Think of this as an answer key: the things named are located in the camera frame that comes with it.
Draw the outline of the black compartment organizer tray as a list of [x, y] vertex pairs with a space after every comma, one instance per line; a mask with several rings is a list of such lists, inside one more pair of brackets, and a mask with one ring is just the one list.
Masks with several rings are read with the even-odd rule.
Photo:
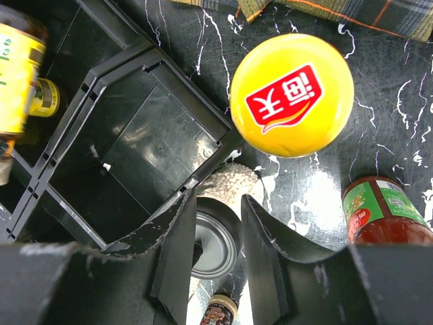
[[1, 241], [126, 236], [240, 144], [233, 124], [113, 1], [9, 1], [42, 22], [53, 117], [30, 117], [1, 188]]

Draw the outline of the black top grinder back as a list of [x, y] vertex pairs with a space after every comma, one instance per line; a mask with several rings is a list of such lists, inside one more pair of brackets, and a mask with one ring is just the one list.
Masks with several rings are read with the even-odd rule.
[[247, 283], [242, 234], [242, 196], [259, 203], [265, 189], [260, 173], [230, 162], [219, 167], [201, 185], [196, 196], [196, 237], [191, 276], [227, 295], [237, 304]]

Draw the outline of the black top grinder front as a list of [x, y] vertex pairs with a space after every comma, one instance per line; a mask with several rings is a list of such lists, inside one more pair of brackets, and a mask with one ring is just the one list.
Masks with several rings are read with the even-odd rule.
[[237, 315], [236, 302], [227, 295], [213, 295], [200, 325], [232, 325]]

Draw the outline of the red sauce bottle front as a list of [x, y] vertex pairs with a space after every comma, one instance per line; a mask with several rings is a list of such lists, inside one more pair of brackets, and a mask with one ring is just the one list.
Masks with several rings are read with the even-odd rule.
[[432, 230], [402, 187], [391, 179], [366, 176], [342, 195], [351, 244], [432, 244]]

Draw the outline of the yellow label bottle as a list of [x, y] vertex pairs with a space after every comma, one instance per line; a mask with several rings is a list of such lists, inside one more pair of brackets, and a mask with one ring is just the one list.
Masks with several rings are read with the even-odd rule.
[[53, 81], [38, 78], [28, 114], [42, 118], [53, 117], [60, 108], [61, 98], [61, 91]]
[[25, 129], [45, 56], [48, 31], [38, 20], [1, 6], [1, 185], [9, 181], [12, 151]]

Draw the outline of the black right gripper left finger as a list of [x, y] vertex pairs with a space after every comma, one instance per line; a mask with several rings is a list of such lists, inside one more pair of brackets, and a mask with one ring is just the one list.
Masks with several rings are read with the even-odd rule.
[[97, 251], [78, 243], [1, 247], [2, 324], [184, 324], [196, 195]]

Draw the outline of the red sauce bottle yellow cap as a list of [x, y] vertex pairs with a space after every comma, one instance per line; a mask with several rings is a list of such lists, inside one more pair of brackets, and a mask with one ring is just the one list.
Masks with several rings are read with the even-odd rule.
[[262, 42], [241, 61], [231, 82], [230, 114], [255, 149], [298, 158], [337, 138], [354, 95], [342, 54], [319, 37], [292, 33]]

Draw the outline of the black grinder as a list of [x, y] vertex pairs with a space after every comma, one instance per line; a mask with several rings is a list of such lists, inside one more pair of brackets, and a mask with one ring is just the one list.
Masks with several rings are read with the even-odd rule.
[[237, 315], [236, 302], [227, 295], [213, 295], [200, 325], [232, 325]]
[[242, 196], [259, 203], [265, 189], [260, 173], [230, 162], [219, 167], [201, 185], [196, 196], [196, 237], [191, 276], [227, 295], [237, 304], [247, 283], [242, 234]]

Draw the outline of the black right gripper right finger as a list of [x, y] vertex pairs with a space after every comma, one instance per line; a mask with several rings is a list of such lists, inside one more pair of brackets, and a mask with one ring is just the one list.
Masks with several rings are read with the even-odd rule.
[[431, 324], [432, 247], [331, 251], [242, 197], [255, 324]]

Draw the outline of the yellow plaid cloth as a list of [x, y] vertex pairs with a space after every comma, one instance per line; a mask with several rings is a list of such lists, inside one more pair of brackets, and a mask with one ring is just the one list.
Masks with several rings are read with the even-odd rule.
[[293, 0], [279, 3], [338, 24], [356, 24], [396, 37], [426, 43], [432, 41], [432, 2], [429, 0]]

